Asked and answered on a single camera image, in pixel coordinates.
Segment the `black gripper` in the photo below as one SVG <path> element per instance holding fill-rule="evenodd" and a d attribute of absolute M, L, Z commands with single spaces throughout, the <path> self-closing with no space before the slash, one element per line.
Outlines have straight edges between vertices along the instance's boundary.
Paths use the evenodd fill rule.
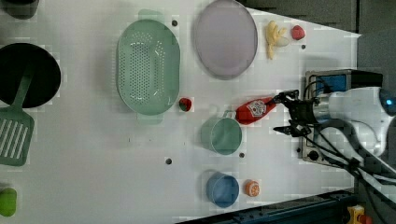
<path fill-rule="evenodd" d="M 291 137 L 303 137 L 308 135 L 310 125 L 316 124 L 313 106 L 315 100 L 299 100 L 299 91 L 282 91 L 273 97 L 274 104 L 288 104 L 290 113 L 290 125 L 275 127 L 278 133 L 283 133 Z"/>

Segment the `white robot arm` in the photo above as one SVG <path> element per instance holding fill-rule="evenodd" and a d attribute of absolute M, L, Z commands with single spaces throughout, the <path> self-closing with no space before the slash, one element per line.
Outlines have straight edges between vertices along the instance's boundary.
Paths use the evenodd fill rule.
<path fill-rule="evenodd" d="M 295 91 L 283 91 L 274 102 L 290 113 L 289 124 L 276 127 L 277 132 L 292 137 L 316 133 L 318 146 L 347 155 L 365 150 L 381 156 L 395 120 L 395 93 L 381 87 L 333 91 L 304 100 Z"/>

